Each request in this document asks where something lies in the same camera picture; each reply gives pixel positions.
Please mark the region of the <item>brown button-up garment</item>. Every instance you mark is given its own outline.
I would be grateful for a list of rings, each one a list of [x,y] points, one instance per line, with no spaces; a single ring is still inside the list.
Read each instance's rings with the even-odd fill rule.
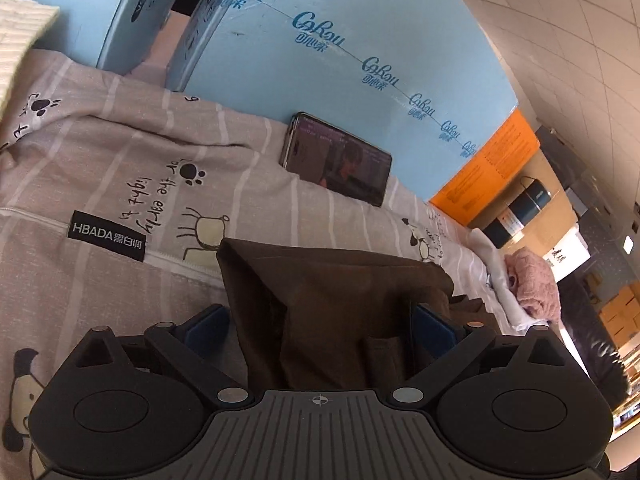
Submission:
[[[435,359],[420,304],[457,325],[499,327],[436,263],[235,238],[217,260],[254,391],[392,390]]]

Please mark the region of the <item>pink knitted garment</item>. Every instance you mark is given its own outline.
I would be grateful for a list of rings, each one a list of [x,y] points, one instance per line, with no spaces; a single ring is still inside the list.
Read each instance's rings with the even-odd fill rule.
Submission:
[[[524,311],[536,320],[561,321],[561,300],[551,266],[528,247],[505,255],[509,288]]]

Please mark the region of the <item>orange cardboard box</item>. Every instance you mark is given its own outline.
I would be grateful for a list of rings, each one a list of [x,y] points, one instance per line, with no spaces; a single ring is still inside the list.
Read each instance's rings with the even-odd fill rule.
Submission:
[[[536,134],[517,108],[431,199],[431,204],[467,226],[504,191],[538,150]]]

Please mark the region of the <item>striped cartoon dog bedsheet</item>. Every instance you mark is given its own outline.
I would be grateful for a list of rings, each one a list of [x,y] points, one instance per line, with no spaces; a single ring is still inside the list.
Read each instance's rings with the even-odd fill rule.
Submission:
[[[137,334],[224,301],[226,237],[439,264],[512,334],[495,252],[397,179],[375,207],[279,162],[286,128],[33,50],[1,117],[1,474],[43,471],[28,416],[91,327]]]

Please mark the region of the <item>brown cardboard box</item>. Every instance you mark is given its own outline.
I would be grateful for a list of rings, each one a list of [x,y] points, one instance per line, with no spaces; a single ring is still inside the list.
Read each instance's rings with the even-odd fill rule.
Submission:
[[[503,248],[500,248],[503,255],[528,247],[538,256],[544,257],[555,248],[569,230],[574,228],[577,222],[572,204],[562,189],[558,176],[544,153],[538,150],[502,192],[470,221],[469,228],[486,228],[512,200],[524,191],[526,185],[531,184],[535,179],[539,180],[550,193],[550,203],[524,226],[521,235],[514,240],[508,240]]]

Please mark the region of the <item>dark blue thermos bottle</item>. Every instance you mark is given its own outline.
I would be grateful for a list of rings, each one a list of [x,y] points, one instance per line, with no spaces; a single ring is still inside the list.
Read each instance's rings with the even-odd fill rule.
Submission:
[[[550,202],[551,194],[541,180],[532,179],[523,185],[523,191],[497,214],[483,232],[495,248],[503,248],[515,240]]]

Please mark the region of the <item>black smartphone playing video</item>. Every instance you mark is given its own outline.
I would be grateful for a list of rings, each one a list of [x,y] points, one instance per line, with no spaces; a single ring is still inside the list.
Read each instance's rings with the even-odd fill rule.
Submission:
[[[286,130],[280,165],[303,181],[381,207],[392,155],[304,112]]]

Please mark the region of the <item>large light blue carton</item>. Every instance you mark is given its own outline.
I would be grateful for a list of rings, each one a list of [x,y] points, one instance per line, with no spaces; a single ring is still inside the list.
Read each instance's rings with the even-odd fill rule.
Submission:
[[[462,0],[201,0],[166,84],[277,122],[311,114],[390,153],[423,198],[518,106]]]

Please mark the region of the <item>cream knitted sweater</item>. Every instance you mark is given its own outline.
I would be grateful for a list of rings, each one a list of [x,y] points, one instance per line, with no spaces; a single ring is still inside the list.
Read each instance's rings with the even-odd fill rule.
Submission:
[[[35,42],[55,23],[58,6],[0,0],[0,110],[9,103],[17,71]]]

